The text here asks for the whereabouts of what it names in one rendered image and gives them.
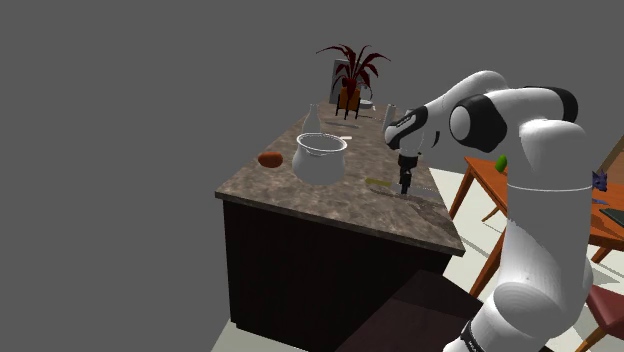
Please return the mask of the grey upright box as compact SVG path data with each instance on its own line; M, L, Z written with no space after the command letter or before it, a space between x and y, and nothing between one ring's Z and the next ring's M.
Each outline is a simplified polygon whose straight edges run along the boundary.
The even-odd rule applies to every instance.
M336 104L338 102L338 97L341 92L341 88L343 86L342 79L343 76L348 75L348 66L349 61L347 59L335 59L332 68L332 77L331 77L331 94L329 97L330 104Z

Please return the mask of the red plant in orange pot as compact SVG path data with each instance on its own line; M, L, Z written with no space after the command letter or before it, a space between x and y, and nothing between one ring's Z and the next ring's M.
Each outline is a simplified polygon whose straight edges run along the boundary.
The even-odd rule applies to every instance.
M369 90L371 88L370 74L378 77L379 72L375 65L372 63L377 58L383 58L387 61L390 59L378 52L368 53L364 55L368 45L365 45L359 53L356 53L351 47L338 44L330 47L323 48L317 53L321 53L329 50L336 50L341 52L345 58L349 61L348 75L343 76L342 88L336 103L336 111L343 109L345 111L344 118L347 118L348 112L352 109L359 114L360 96L358 93L360 86L365 86Z

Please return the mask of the dark marble-topped kitchen island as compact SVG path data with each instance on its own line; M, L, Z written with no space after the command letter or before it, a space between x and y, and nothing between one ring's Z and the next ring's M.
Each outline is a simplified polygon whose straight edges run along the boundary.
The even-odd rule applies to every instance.
M417 271L443 273L464 246L442 198L405 199L365 183L399 178L382 110L342 118L324 102L319 115L324 132L353 137L340 181L318 186L295 176L301 128L294 125L270 145L283 156L280 167L250 161L216 196L223 202L231 321L308 352L335 352ZM438 192L424 164L413 185Z

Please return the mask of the clear glass bottle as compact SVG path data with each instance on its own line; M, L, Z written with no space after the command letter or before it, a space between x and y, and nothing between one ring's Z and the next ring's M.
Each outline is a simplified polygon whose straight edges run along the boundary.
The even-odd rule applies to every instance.
M321 132L321 120L319 118L319 111L317 104L311 104L309 112L306 115L301 133L320 133Z

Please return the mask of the red seat chair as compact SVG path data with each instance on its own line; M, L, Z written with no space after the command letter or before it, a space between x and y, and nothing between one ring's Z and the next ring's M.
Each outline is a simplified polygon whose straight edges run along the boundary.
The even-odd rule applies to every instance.
M606 335L624 341L624 295L593 285L586 304L597 328L583 340L575 352L588 352Z

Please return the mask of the orange wooden table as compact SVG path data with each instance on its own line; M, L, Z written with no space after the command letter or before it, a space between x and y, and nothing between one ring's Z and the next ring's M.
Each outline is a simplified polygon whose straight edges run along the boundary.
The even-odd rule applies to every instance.
M485 190L497 209L507 215L507 174L496 171L494 161L473 157L465 157L465 161L467 169L449 210L450 217L455 217L474 180ZM589 244L598 247L592 261L599 263L613 250L624 252L624 227L601 212L601 209L607 207L624 211L624 185L610 183L607 192L593 190L592 196L607 202L607 205L592 204ZM504 236L505 233L500 235L470 290L475 298L499 268Z

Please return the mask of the white pot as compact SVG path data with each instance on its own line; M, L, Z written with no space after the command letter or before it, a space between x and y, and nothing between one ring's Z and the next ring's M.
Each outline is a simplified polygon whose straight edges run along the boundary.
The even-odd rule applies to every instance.
M331 185L343 178L345 140L326 133L303 133L296 142L292 170L299 179L312 185Z

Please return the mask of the dark flat tablet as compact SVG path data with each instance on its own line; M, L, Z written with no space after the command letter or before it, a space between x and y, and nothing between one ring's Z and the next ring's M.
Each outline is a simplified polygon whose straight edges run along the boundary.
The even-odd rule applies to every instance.
M601 208L600 212L624 228L624 210Z

